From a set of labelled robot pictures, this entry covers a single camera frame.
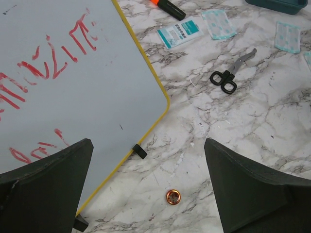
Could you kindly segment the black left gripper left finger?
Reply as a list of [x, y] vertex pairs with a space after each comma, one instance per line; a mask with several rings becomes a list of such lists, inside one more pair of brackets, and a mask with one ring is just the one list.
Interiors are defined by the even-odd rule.
[[0, 176], [2, 233], [70, 233], [93, 153], [83, 139]]

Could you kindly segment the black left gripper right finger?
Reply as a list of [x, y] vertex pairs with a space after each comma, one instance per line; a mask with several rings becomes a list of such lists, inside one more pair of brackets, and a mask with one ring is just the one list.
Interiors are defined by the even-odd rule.
[[225, 233], [309, 233], [311, 182], [246, 158], [212, 138], [204, 145]]

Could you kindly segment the small clear teal packet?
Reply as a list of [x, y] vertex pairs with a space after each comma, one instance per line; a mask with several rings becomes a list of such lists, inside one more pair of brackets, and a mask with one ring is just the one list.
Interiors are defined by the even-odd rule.
[[292, 54], [300, 53], [300, 27], [276, 22], [275, 47]]

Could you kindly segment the white dressing packet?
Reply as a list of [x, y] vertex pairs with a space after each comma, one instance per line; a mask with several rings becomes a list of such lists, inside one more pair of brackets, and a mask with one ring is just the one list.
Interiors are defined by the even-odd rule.
[[237, 34], [237, 31], [229, 21], [225, 10], [207, 10], [201, 15], [213, 40], [229, 39]]

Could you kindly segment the teal wipe packet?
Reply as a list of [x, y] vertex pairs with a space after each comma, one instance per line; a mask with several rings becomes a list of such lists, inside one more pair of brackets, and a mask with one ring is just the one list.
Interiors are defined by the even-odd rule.
[[170, 26], [162, 27], [157, 30], [157, 33], [168, 50], [203, 35], [194, 17], [188, 17]]

